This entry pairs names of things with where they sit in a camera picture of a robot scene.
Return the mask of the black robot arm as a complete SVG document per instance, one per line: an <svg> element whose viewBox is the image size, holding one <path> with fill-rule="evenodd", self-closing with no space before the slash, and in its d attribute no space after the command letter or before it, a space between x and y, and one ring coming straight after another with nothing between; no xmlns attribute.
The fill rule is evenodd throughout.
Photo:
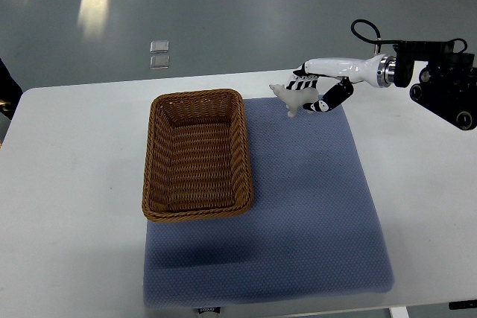
<svg viewBox="0 0 477 318"><path fill-rule="evenodd" d="M383 39L377 26L357 19L354 36L374 45L379 86L409 87L413 102L460 130L476 128L475 55L462 38L447 41Z"/></svg>

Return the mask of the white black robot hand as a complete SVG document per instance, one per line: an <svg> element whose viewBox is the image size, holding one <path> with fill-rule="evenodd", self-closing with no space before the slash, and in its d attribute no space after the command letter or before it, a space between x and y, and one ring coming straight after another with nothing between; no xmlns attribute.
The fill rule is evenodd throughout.
<svg viewBox="0 0 477 318"><path fill-rule="evenodd" d="M306 61L293 70L286 86L289 90L318 87L321 78L334 78L338 82L316 101L303 105L312 112L328 112L348 99L356 83L368 83L376 88L389 87L394 82L396 59L377 54L367 59L318 58Z"/></svg>

